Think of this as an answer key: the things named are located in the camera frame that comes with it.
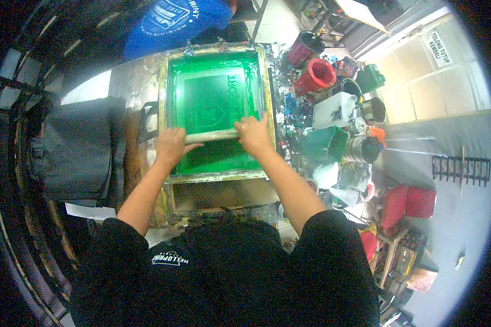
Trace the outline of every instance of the black fabric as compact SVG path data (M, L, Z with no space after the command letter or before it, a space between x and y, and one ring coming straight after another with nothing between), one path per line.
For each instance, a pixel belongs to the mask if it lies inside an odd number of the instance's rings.
M43 138L30 142L29 170L48 199L116 207L124 188L124 108L125 101L107 97L47 114Z
M213 223L147 250L105 220L71 298L77 326L378 326L378 298L356 227L311 217L291 254L265 223Z

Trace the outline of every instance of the tiled wall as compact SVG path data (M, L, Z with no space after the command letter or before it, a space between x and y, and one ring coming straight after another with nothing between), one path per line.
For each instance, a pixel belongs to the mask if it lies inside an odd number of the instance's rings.
M442 68L423 41L433 30L452 60ZM465 31L454 17L446 16L438 25L366 64L379 65L386 78L377 93L386 105L388 122L393 124L491 109L479 60Z

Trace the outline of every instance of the green container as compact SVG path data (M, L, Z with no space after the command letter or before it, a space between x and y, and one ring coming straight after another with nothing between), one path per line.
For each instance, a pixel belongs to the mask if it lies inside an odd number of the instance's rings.
M193 56L170 62L168 121L187 134L233 128L242 117L263 108L257 53ZM207 142L190 151L176 175L261 169L237 140Z
M349 133L338 126L308 132L302 146L302 154L313 161L342 161L346 152Z
M364 70L358 72L357 84L360 86L362 93L367 93L384 86L385 77L380 74L380 71L375 64L370 64L367 65Z

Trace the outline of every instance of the hand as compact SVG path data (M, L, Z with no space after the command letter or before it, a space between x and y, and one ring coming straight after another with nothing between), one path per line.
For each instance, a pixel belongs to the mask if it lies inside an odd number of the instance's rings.
M235 122L235 129L240 138L238 141L253 158L258 159L260 155L274 151L268 132L267 113L264 113L261 121L253 116L243 117L240 122Z
M184 145L185 129L168 128L160 131L157 144L157 158L153 165L165 165L173 169L184 155L196 147L202 147L203 143L194 143L188 146Z

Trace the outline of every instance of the red container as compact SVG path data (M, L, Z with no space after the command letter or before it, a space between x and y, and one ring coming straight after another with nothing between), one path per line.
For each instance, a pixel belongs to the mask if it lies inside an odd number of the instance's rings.
M323 59L313 58L307 64L307 71L293 83L293 87L296 94L304 95L309 91L331 87L336 81L333 66Z
M314 38L314 33L302 31L291 46L286 56L288 63L295 68L302 68L304 63L311 59L315 53L322 53L325 49L320 38Z

